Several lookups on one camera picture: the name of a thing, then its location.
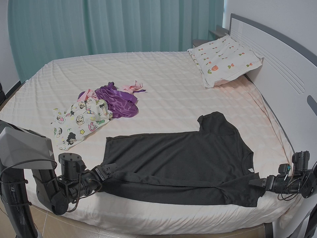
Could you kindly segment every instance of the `pink cloth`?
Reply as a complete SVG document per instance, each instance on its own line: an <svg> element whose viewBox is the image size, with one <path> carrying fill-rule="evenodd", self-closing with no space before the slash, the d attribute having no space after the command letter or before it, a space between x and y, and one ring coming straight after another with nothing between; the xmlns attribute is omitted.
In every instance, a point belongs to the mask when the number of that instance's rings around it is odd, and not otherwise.
<svg viewBox="0 0 317 238"><path fill-rule="evenodd" d="M135 81L135 85L123 85L118 90L121 92L127 92L127 93L133 93L133 92L143 92L145 90L141 90L143 87L143 84L138 84L137 81Z"/></svg>
<svg viewBox="0 0 317 238"><path fill-rule="evenodd" d="M92 98L96 101L98 100L98 97L97 97L95 91L88 89L86 92L79 95L77 102L78 101L86 101L88 98Z"/></svg>

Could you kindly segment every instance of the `bed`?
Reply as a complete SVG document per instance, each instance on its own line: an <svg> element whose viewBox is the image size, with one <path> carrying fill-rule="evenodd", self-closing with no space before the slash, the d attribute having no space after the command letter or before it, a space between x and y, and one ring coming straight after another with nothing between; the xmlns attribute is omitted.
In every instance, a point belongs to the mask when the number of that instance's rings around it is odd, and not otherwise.
<svg viewBox="0 0 317 238"><path fill-rule="evenodd" d="M88 169L102 162L106 137L137 133L199 130L197 118L223 113L254 152L254 169L260 177L277 174L279 164L291 163L293 154L274 114L256 86L245 76L205 89L202 76L188 52L137 52L65 58L46 64L10 99L0 119L53 138L52 110L68 108L85 89L114 81L117 86L142 82L146 92L135 93L139 113L113 119L68 152L80 154ZM55 159L62 153L54 148ZM35 192L31 170L29 200L43 208ZM224 233L281 218L285 225L302 198L278 201L265 193L256 208L237 205L167 205L141 202L97 193L82 199L66 217L105 229L131 234Z"/></svg>

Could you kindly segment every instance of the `t-shirt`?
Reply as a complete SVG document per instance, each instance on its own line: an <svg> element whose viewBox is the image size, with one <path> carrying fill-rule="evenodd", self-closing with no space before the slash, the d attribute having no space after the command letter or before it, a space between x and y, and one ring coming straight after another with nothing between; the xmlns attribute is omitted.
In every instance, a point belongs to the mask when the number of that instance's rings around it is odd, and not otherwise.
<svg viewBox="0 0 317 238"><path fill-rule="evenodd" d="M198 118L199 131L107 137L103 164L117 170L100 191L139 201L256 207L249 186L253 152L222 113Z"/></svg>

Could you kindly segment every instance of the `pillow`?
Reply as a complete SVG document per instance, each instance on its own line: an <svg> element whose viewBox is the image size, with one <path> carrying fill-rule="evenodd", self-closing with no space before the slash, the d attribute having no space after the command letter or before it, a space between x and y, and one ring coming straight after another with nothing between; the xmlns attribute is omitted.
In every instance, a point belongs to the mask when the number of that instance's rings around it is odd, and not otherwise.
<svg viewBox="0 0 317 238"><path fill-rule="evenodd" d="M262 59L229 35L188 49L203 75L204 86L211 88L232 81L262 65Z"/></svg>

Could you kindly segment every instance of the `curtain fold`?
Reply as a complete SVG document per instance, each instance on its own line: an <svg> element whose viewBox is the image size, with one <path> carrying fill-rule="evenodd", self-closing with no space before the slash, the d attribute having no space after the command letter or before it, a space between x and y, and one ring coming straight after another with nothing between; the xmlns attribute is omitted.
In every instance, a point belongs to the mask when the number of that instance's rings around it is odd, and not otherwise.
<svg viewBox="0 0 317 238"><path fill-rule="evenodd" d="M8 27L21 82L59 58L184 51L212 38L224 0L9 0Z"/></svg>

